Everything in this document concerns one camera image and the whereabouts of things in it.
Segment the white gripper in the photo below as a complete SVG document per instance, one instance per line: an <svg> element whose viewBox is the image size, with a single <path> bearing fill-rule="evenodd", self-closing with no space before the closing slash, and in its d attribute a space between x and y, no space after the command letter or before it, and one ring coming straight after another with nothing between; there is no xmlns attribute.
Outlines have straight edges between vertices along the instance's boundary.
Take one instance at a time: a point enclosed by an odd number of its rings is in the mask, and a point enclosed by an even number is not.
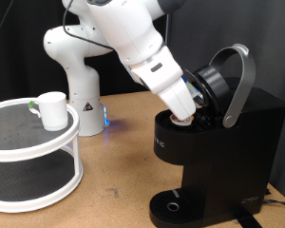
<svg viewBox="0 0 285 228"><path fill-rule="evenodd" d="M182 78L158 93L172 113L184 121L196 112L196 106Z"/></svg>

